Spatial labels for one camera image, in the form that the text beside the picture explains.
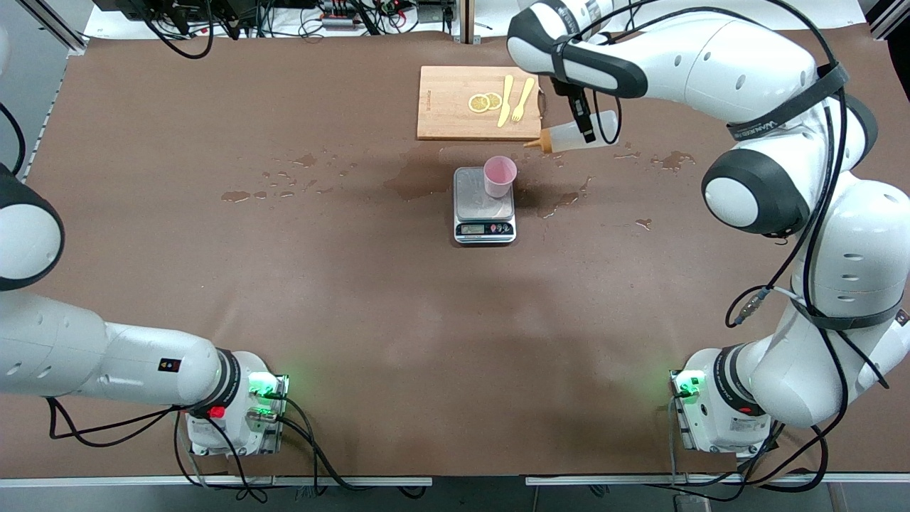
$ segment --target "lemon slice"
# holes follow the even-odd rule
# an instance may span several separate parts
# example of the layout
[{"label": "lemon slice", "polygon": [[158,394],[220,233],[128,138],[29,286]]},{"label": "lemon slice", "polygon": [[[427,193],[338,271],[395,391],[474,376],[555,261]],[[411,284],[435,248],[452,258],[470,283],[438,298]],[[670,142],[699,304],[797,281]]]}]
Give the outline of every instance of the lemon slice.
[{"label": "lemon slice", "polygon": [[490,109],[490,99],[486,95],[475,94],[468,100],[468,108],[475,114],[486,112]]},{"label": "lemon slice", "polygon": [[502,107],[502,96],[494,92],[488,92],[484,96],[490,101],[490,108],[487,108],[487,110],[499,110]]}]

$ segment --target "digital kitchen scale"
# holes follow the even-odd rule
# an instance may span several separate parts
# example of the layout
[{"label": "digital kitchen scale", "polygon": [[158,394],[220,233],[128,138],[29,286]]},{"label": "digital kitchen scale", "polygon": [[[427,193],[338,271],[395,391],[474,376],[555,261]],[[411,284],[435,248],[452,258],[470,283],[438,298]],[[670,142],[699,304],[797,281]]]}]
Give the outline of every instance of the digital kitchen scale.
[{"label": "digital kitchen scale", "polygon": [[511,243],[515,240],[515,199],[512,189],[493,198],[483,188],[483,167],[462,167],[452,179],[455,241]]}]

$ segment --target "pink cup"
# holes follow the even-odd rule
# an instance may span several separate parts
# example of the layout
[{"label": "pink cup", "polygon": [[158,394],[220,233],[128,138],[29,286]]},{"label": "pink cup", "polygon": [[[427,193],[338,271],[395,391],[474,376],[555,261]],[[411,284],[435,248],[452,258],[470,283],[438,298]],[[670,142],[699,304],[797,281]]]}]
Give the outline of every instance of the pink cup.
[{"label": "pink cup", "polygon": [[508,157],[493,157],[483,164],[483,188],[493,198],[508,194],[516,176],[518,168]]}]

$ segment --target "brown tabletop surface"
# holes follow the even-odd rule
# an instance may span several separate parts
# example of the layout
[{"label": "brown tabletop surface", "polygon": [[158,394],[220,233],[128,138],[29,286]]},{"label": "brown tabletop surface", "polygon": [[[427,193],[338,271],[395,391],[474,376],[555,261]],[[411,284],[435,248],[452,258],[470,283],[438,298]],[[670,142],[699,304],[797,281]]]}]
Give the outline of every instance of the brown tabletop surface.
[{"label": "brown tabletop surface", "polygon": [[[910,108],[886,45],[867,26],[826,34],[880,125],[857,174],[910,189]],[[32,291],[259,354],[291,375],[344,475],[667,472],[668,371],[774,329],[780,298],[733,331],[723,312],[790,247],[704,207],[702,175],[733,142],[684,106],[625,101],[618,146],[550,157],[415,139],[420,66],[510,63],[502,41],[442,34],[219,39],[200,61],[94,40],[70,59],[29,178],[66,225],[63,260]],[[544,93],[543,125],[570,120]],[[518,239],[459,247],[452,171],[496,154],[521,170]],[[910,471],[896,449],[910,364],[888,381],[832,434],[830,470]],[[63,402],[80,426],[152,410]],[[40,398],[0,404],[0,476],[177,472],[167,421],[91,450],[47,438]],[[817,464],[808,455],[800,466]],[[305,475],[308,461],[288,444],[245,464]],[[682,455],[686,471],[732,468]]]}]

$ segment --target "wooden cutting board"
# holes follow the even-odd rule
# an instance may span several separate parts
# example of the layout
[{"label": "wooden cutting board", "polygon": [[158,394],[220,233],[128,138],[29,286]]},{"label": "wooden cutting board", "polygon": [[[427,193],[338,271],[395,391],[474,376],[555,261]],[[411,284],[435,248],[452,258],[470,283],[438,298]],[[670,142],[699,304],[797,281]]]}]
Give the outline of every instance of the wooden cutting board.
[{"label": "wooden cutting board", "polygon": [[[515,77],[509,94],[512,111],[521,99],[527,78],[535,80],[524,104],[524,116],[515,123],[511,113],[497,128],[500,111],[480,114],[468,108],[470,97],[494,92],[502,96],[506,75]],[[418,140],[534,140],[541,135],[541,112],[537,106],[538,78],[517,67],[424,66],[420,68],[420,105],[417,112]]]}]

